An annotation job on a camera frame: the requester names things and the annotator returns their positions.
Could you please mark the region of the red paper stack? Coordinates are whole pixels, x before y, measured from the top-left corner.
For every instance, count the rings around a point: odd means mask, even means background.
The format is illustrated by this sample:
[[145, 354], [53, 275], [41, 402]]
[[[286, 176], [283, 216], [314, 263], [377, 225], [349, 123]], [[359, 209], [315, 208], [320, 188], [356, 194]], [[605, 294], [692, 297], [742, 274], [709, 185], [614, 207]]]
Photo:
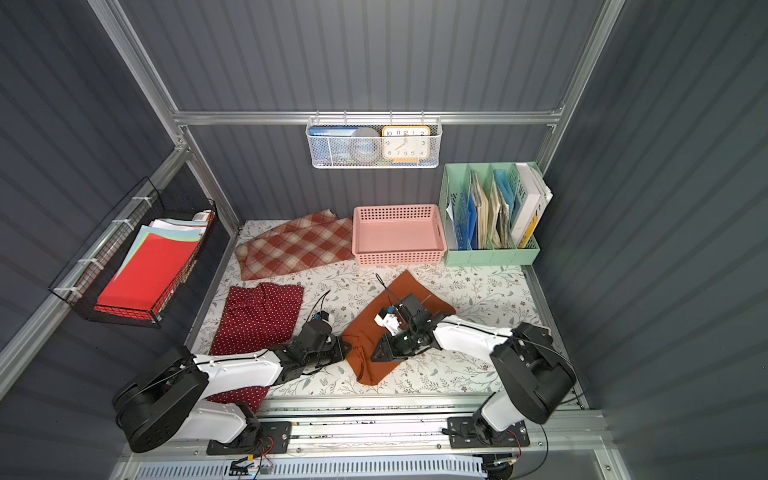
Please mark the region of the red paper stack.
[[149, 233], [125, 267], [109, 282], [96, 310], [126, 312], [130, 318], [150, 319], [150, 312], [191, 258], [198, 241], [179, 241]]

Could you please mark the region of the mint green file organizer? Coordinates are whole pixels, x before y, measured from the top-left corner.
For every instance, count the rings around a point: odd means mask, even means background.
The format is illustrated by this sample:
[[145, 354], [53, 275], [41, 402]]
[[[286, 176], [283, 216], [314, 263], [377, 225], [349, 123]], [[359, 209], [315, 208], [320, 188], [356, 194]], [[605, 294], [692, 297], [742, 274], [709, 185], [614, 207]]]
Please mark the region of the mint green file organizer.
[[503, 170], [512, 176], [514, 163], [447, 163], [443, 167], [441, 188], [438, 207], [444, 234], [446, 237], [447, 252], [444, 255], [444, 264], [447, 267], [468, 266], [527, 266], [532, 265], [540, 253], [540, 246], [534, 236], [523, 249], [483, 249], [483, 250], [459, 250], [457, 248], [460, 235], [456, 233], [456, 214], [460, 207], [466, 207], [466, 196], [469, 189], [471, 174], [475, 173], [481, 183], [486, 186], [493, 180], [496, 170]]

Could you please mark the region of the dark red polka-dot skirt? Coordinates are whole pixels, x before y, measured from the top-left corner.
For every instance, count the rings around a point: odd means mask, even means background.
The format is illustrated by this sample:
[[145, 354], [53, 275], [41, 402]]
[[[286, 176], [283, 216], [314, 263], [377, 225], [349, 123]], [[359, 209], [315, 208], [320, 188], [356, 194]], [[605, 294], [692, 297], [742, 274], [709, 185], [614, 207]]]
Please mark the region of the dark red polka-dot skirt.
[[303, 297], [300, 285], [231, 287], [209, 353], [245, 354], [289, 341]]

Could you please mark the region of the red plaid skirt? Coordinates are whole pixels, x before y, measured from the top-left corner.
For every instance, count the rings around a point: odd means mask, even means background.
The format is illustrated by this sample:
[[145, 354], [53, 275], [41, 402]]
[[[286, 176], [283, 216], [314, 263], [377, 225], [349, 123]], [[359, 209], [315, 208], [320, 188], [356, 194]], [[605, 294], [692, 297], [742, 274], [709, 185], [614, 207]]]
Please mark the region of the red plaid skirt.
[[352, 260], [353, 219], [324, 210], [274, 227], [234, 251], [242, 281], [263, 280]]

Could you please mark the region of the yellow alarm clock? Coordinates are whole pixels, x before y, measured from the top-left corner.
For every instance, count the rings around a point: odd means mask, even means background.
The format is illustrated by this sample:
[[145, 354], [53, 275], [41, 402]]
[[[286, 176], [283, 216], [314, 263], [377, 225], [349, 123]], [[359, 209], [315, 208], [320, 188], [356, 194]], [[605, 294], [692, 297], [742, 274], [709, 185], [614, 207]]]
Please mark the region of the yellow alarm clock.
[[382, 156], [392, 163], [418, 163], [431, 153], [431, 129], [427, 125], [390, 125], [382, 128]]

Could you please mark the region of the pink plastic basket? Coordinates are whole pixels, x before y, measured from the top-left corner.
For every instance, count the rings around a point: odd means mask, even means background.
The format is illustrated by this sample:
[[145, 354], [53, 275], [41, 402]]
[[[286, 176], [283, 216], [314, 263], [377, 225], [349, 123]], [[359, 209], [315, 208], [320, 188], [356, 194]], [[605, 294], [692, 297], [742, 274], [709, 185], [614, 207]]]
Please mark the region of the pink plastic basket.
[[359, 266], [435, 264], [446, 251], [435, 204], [354, 209], [352, 252]]

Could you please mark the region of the blue box in basket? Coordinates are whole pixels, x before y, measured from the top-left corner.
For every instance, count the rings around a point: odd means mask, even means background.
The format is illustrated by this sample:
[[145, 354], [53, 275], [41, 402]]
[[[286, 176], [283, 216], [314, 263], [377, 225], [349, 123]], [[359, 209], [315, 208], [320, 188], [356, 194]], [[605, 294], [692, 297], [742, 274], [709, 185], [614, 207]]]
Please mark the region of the blue box in basket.
[[307, 140], [313, 166], [326, 168], [351, 162], [349, 147], [357, 130], [350, 126], [310, 126]]

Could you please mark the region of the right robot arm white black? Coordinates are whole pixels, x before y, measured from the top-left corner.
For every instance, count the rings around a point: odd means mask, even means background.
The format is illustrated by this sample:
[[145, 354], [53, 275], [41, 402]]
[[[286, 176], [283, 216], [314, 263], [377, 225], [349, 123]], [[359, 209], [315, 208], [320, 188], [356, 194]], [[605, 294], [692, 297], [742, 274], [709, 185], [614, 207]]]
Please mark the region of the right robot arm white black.
[[386, 330], [371, 360], [402, 362], [430, 349], [454, 351], [494, 367], [502, 389], [470, 417], [451, 417], [443, 433], [455, 449], [496, 447], [529, 440], [524, 423], [543, 425], [575, 386], [571, 364], [553, 347], [551, 331], [522, 322], [501, 328], [464, 320], [445, 312], [432, 314], [413, 295], [374, 316]]

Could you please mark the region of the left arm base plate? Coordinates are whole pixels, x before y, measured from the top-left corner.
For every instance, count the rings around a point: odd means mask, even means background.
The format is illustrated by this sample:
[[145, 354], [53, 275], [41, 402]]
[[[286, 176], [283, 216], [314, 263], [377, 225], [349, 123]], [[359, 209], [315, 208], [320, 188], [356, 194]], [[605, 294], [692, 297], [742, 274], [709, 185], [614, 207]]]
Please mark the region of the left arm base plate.
[[292, 427], [291, 422], [249, 425], [229, 443], [210, 440], [206, 453], [211, 456], [284, 454], [288, 450]]

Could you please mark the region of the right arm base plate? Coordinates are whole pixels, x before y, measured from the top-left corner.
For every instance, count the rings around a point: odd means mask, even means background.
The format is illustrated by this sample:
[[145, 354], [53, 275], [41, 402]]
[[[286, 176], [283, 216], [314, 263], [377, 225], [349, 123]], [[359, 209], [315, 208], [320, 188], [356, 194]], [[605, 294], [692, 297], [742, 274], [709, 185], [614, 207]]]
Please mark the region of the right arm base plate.
[[452, 449], [528, 447], [530, 439], [524, 421], [511, 424], [503, 431], [494, 430], [476, 416], [453, 416], [441, 432], [449, 438]]

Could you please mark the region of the blue folders in organizer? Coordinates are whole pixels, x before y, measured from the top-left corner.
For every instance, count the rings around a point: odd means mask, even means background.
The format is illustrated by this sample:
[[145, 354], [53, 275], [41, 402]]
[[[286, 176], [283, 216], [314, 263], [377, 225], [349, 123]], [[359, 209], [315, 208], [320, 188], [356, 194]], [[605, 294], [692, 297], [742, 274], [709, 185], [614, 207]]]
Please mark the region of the blue folders in organizer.
[[477, 206], [470, 188], [459, 194], [453, 204], [454, 227], [458, 249], [479, 249], [479, 218]]

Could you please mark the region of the white book in organizer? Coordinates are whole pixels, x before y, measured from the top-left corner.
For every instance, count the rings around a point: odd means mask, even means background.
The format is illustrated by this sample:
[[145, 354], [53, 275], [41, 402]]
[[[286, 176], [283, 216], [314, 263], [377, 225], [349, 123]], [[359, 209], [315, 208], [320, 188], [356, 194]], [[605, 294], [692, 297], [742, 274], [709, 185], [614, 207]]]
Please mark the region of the white book in organizer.
[[553, 198], [551, 189], [535, 166], [516, 163], [512, 172], [516, 203], [512, 214], [511, 235], [513, 245], [523, 249]]

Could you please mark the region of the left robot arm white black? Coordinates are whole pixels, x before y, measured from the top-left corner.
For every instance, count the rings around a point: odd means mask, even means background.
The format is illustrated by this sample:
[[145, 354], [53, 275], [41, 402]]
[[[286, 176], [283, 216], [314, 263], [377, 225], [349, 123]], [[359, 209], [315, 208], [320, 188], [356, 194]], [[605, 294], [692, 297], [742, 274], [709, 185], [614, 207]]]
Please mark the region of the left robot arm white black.
[[195, 355], [173, 347], [113, 397], [115, 422], [134, 453], [191, 440], [207, 441], [210, 455], [278, 448], [279, 436], [269, 435], [245, 402], [217, 403], [213, 396], [312, 375], [344, 361], [351, 349], [322, 319], [305, 323], [287, 343], [255, 352]]

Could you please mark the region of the floral table mat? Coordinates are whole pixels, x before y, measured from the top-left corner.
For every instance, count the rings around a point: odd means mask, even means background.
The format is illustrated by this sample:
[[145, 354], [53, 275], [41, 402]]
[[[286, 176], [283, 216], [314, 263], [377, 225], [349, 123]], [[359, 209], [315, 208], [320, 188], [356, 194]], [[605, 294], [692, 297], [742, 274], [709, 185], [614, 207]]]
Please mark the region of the floral table mat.
[[[244, 287], [232, 248], [223, 258], [223, 273], [213, 283], [213, 297], [190, 343], [194, 353], [209, 352], [233, 286]], [[453, 306], [464, 320], [492, 327], [514, 327], [520, 322], [541, 323], [539, 309], [518, 266], [446, 267], [410, 265], [408, 271], [438, 298]], [[273, 278], [275, 284], [304, 289], [299, 319], [304, 321], [319, 297], [330, 314], [334, 332], [342, 332], [400, 273], [401, 266], [359, 267], [342, 261]], [[270, 398], [307, 396], [372, 396], [415, 394], [471, 394], [499, 390], [501, 382], [488, 363], [458, 352], [432, 349], [400, 363], [375, 386], [357, 381], [351, 366], [340, 362], [313, 376], [278, 386]]]

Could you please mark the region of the grey tape roll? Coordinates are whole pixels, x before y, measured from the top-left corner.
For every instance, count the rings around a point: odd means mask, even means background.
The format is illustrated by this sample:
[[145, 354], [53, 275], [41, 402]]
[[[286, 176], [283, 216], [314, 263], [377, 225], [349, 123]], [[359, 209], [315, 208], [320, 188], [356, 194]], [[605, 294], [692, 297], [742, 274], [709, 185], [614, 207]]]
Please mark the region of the grey tape roll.
[[348, 153], [358, 164], [370, 165], [380, 159], [380, 133], [371, 127], [357, 128], [348, 143]]

